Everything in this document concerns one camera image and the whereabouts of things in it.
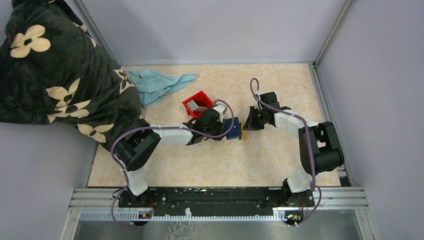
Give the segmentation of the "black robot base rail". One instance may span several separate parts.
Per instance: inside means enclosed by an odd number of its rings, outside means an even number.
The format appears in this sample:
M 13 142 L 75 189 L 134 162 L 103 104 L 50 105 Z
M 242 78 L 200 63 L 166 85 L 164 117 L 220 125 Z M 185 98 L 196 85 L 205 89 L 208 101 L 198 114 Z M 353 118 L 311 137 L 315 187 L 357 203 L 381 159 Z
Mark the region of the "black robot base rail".
M 271 217 L 288 224 L 303 221 L 304 209 L 315 206 L 310 190 L 292 193 L 282 187 L 149 187 L 139 196 L 129 189 L 112 194 L 120 208 L 146 208 L 141 219 L 201 217 L 241 219 Z

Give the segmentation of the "gold credit card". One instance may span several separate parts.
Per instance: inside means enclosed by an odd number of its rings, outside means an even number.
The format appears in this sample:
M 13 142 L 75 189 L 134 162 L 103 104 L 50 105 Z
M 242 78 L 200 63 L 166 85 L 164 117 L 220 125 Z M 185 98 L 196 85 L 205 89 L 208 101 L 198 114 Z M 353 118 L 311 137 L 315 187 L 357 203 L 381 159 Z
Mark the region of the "gold credit card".
M 245 129 L 245 124 L 247 122 L 243 121 L 240 123 L 240 129 L 241 129 L 241 136 L 239 137 L 240 140 L 244 140 L 247 138 L 247 130 Z

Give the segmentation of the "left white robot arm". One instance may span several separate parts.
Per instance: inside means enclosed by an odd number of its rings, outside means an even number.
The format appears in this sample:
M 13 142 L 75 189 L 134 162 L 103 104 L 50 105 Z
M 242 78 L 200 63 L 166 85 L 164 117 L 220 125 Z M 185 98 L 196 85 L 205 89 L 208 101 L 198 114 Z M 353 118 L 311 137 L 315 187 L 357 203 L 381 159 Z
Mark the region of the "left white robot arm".
M 144 165 L 158 146 L 190 146 L 208 139 L 220 141 L 225 136 L 224 114 L 227 107 L 218 104 L 207 108 L 199 118 L 178 126 L 159 126 L 139 119 L 132 129 L 118 137 L 110 153 L 123 167 L 126 187 L 131 192 L 130 200 L 138 207 L 149 203 L 149 185 Z

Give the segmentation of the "red plastic bin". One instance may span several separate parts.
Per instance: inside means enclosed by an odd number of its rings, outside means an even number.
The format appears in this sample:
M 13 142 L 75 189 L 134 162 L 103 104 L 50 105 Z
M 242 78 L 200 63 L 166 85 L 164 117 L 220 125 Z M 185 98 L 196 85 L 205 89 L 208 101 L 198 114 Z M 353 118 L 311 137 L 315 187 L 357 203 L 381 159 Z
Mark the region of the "red plastic bin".
M 213 107 L 213 101 L 204 91 L 199 91 L 182 102 L 188 116 L 199 118 L 204 111 Z

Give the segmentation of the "navy leather card holder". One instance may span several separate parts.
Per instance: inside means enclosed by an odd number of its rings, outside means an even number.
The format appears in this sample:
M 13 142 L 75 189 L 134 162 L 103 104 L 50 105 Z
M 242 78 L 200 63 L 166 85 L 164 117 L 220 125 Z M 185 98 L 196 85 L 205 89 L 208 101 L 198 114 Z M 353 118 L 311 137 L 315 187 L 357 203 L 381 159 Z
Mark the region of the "navy leather card holder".
M 224 120 L 224 131 L 229 132 L 225 135 L 227 140 L 239 139 L 242 136 L 241 124 L 238 117 L 234 117 L 234 123 L 231 127 L 232 119 Z

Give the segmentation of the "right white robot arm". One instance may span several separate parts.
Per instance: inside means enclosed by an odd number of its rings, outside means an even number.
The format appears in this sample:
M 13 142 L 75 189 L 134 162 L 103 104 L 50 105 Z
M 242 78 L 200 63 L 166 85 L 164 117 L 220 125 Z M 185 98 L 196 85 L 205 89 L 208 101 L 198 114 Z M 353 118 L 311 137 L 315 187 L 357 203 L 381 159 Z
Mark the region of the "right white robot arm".
M 258 131 L 265 125 L 286 130 L 298 139 L 300 167 L 288 177 L 281 199 L 287 206 L 301 200 L 301 192 L 313 190 L 317 178 L 345 163 L 344 153 L 335 125 L 316 122 L 299 115 L 289 107 L 281 107 L 274 92 L 254 94 L 257 103 L 251 106 L 243 129 Z

